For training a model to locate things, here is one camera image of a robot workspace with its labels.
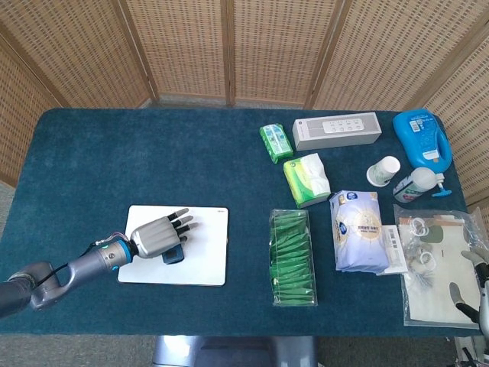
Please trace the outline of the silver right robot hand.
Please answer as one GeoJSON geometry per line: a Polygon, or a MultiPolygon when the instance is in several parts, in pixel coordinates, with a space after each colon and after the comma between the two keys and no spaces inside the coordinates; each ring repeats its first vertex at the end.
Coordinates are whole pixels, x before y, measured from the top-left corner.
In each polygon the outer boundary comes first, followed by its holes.
{"type": "Polygon", "coordinates": [[[476,310],[466,304],[458,285],[454,282],[449,284],[450,297],[455,307],[476,323],[482,334],[488,337],[488,250],[474,247],[469,251],[462,251],[461,255],[474,266],[480,291],[480,305],[476,310]]]}

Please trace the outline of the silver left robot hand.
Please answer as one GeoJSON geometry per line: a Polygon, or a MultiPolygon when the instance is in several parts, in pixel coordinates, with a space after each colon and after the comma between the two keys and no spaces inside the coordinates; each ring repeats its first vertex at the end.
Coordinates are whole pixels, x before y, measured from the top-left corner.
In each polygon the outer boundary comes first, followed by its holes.
{"type": "Polygon", "coordinates": [[[188,233],[199,226],[189,209],[179,209],[145,223],[132,231],[129,243],[140,258],[155,258],[187,240],[188,233]]]}

